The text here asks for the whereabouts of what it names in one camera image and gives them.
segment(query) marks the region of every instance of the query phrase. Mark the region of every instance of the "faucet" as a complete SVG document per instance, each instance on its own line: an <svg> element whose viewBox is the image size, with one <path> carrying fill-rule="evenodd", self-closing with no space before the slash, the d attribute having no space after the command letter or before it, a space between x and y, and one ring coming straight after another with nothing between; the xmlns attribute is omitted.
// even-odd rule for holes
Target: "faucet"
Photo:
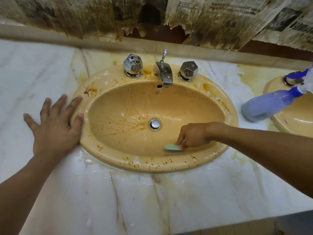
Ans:
<svg viewBox="0 0 313 235"><path fill-rule="evenodd" d="M173 74L170 64L164 63L167 50L163 51L163 56L160 62L155 62L153 67L153 72L155 75L159 76L162 81L162 86L168 88L173 85Z"/></svg>

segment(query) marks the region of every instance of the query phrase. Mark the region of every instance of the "drain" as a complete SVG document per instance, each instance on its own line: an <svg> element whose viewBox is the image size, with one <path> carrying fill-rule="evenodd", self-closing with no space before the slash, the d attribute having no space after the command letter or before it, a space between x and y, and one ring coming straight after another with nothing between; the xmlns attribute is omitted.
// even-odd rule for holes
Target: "drain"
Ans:
<svg viewBox="0 0 313 235"><path fill-rule="evenodd" d="M152 119L149 121L149 128L152 130L158 130L161 128L161 122L157 119Z"/></svg>

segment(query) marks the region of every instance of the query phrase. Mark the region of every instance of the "spray bottle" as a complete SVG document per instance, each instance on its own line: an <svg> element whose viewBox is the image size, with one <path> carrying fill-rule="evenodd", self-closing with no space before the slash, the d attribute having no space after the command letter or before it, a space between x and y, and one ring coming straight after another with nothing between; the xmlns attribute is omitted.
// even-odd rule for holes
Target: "spray bottle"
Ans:
<svg viewBox="0 0 313 235"><path fill-rule="evenodd" d="M241 107L242 115L249 121L267 119L291 105L295 98L311 91L313 93L313 68L306 70L304 84L290 90L278 90L250 99Z"/></svg>

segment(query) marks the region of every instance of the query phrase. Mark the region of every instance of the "marble countertop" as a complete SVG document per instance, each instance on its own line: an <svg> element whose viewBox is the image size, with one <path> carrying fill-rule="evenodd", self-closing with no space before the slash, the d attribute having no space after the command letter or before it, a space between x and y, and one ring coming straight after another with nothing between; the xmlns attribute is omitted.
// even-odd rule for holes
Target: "marble countertop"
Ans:
<svg viewBox="0 0 313 235"><path fill-rule="evenodd" d="M129 52L106 52L0 40L0 181L32 157L27 112L39 120L45 97L71 97L92 74L122 64ZM139 54L144 62L161 56ZM186 59L167 56L181 65ZM240 106L265 83L290 70L196 61L199 72ZM213 162L172 174L137 174L108 167L77 147L48 178L21 234L177 234L313 209L313 200L229 148Z"/></svg>

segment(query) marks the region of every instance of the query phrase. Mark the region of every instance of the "sink basin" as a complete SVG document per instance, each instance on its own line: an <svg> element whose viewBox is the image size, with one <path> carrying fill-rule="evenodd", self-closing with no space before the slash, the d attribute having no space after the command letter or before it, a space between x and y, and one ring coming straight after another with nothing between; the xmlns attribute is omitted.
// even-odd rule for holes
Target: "sink basin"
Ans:
<svg viewBox="0 0 313 235"><path fill-rule="evenodd" d="M118 65L93 75L78 88L74 97L80 94L83 101L76 113L85 115L82 147L106 164L146 173L186 170L212 161L228 146L210 142L174 153L163 146L175 143L181 126L188 123L238 126L231 100L201 74L192 82L182 81L176 65L171 65L173 86L164 88L152 73L153 64L144 63L137 79L127 77Z"/></svg>
<svg viewBox="0 0 313 235"><path fill-rule="evenodd" d="M285 86L283 77L269 81L264 94L277 90L290 90ZM296 98L295 101L281 112L271 117L276 128L281 132L313 137L313 94L311 92Z"/></svg>

